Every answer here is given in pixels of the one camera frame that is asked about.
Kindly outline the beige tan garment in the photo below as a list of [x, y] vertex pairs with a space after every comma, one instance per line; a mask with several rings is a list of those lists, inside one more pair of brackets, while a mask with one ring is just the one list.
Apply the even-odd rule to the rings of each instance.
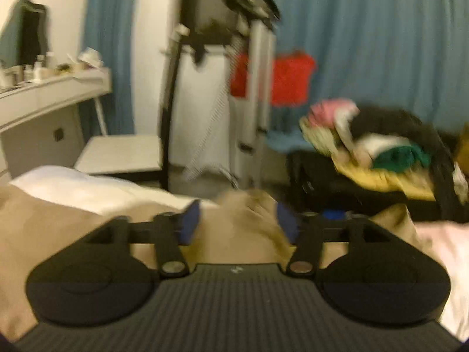
[[[187, 199], [156, 188], [58, 185], [1, 188], [1, 333], [14, 341], [37, 321], [26, 298], [32, 269], [113, 216], [135, 222], [180, 211]], [[202, 208], [189, 266], [198, 263], [279, 263], [293, 253], [276, 219], [276, 201], [259, 190], [227, 191]]]

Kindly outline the pile of mixed clothes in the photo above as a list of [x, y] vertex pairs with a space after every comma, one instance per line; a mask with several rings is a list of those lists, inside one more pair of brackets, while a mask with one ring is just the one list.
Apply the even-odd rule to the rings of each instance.
[[289, 157], [304, 209], [375, 214], [404, 204], [421, 221], [467, 220], [468, 180], [451, 138], [410, 112], [332, 99], [299, 128], [313, 147]]

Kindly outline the yellow garment in pile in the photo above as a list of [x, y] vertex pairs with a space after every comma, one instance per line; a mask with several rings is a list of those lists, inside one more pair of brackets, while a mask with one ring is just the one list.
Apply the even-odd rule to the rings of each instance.
[[423, 171], [396, 173], [384, 169], [367, 169], [352, 162], [343, 162], [337, 157], [332, 161], [335, 170], [352, 180], [359, 187], [373, 192], [402, 192], [408, 199], [435, 201], [429, 174]]

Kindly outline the black garment on pile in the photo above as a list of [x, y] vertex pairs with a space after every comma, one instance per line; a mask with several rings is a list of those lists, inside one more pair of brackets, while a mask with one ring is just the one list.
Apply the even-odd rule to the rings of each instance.
[[408, 138], [417, 144], [430, 157], [429, 176], [441, 218], [457, 223], [464, 221], [467, 211], [455, 192], [454, 161], [432, 125], [404, 110], [364, 106], [351, 120], [350, 130], [355, 140], [368, 133], [378, 133]]

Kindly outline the green garment in pile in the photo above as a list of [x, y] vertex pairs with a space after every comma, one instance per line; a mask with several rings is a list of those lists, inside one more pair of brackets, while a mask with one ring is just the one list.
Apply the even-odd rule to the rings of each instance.
[[431, 157], [418, 145], [400, 145], [374, 158], [372, 168], [403, 173], [414, 167], [428, 168]]

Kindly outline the white stool seat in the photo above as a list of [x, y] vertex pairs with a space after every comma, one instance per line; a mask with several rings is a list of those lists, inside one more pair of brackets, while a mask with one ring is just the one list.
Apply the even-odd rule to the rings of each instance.
[[92, 137], [74, 165], [89, 175], [152, 172], [162, 167], [162, 141], [147, 134]]

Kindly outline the brown paper bag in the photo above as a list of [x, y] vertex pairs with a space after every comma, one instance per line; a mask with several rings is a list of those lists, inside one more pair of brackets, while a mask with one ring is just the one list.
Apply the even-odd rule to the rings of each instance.
[[459, 142], [456, 147], [455, 161], [462, 173], [469, 176], [469, 122], [464, 124], [463, 130], [459, 136]]

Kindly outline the white dresser desk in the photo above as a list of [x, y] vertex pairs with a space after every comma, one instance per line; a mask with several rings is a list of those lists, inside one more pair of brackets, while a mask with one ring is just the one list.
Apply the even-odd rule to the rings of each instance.
[[107, 67], [1, 93], [1, 183], [39, 165], [71, 167], [84, 149], [77, 105], [111, 92]]

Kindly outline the pink garment in pile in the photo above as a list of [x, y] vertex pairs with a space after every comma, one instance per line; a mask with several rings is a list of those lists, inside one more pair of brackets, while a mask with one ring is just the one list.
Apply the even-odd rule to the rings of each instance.
[[346, 98], [326, 99], [310, 106], [308, 110], [308, 121], [311, 126], [333, 128], [335, 111], [345, 109], [346, 111], [357, 111], [356, 104]]

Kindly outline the clutter items on dresser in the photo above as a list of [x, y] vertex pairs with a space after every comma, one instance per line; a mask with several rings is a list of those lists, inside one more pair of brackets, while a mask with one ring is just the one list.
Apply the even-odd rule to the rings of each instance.
[[38, 55], [34, 65], [17, 65], [6, 68], [1, 62], [1, 92], [7, 92], [26, 84], [40, 84], [46, 79], [59, 75], [76, 74], [104, 67], [101, 54], [93, 48], [86, 48], [77, 58], [68, 54], [68, 63], [57, 63], [53, 52]]

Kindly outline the red cloth item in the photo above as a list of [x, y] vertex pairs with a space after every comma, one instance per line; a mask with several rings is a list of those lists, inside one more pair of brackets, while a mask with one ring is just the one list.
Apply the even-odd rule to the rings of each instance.
[[[248, 55], [242, 53], [235, 62], [230, 81], [230, 94], [244, 99], [247, 93]], [[301, 106], [306, 103], [310, 79], [316, 70], [316, 61], [307, 53], [294, 52], [275, 59], [273, 68], [272, 105]]]

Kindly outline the large blue curtain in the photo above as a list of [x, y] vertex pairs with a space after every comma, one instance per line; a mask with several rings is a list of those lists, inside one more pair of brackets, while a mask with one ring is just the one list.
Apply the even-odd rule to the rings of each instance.
[[275, 2], [277, 51], [316, 62], [306, 102], [274, 111], [278, 128], [333, 98], [402, 108], [449, 133], [468, 121], [468, 0]]

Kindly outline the narrow blue curtain left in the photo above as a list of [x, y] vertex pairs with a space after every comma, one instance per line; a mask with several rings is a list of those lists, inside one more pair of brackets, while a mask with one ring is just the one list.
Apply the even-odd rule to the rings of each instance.
[[101, 99], [110, 135], [134, 133], [132, 33], [136, 0], [87, 0], [81, 48], [97, 51], [111, 70], [112, 92]]

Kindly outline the white exercise machine frame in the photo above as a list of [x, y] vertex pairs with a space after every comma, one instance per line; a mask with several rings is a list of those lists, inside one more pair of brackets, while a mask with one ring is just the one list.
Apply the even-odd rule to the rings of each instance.
[[170, 134], [181, 56], [192, 54], [203, 64], [208, 47], [222, 47], [226, 75], [211, 110], [208, 127], [185, 169], [191, 180], [205, 171], [203, 153], [228, 116], [229, 161], [220, 171], [236, 188], [260, 187], [261, 159], [273, 100], [277, 23], [281, 12], [274, 0], [180, 0], [179, 17], [169, 43], [162, 99], [163, 175], [169, 174]]

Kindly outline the dark wall mirror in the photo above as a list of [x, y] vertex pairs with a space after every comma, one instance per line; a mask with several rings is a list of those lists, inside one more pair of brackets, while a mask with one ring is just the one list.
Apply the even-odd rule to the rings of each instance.
[[1, 30], [1, 66], [34, 65], [48, 51], [48, 8], [17, 0]]

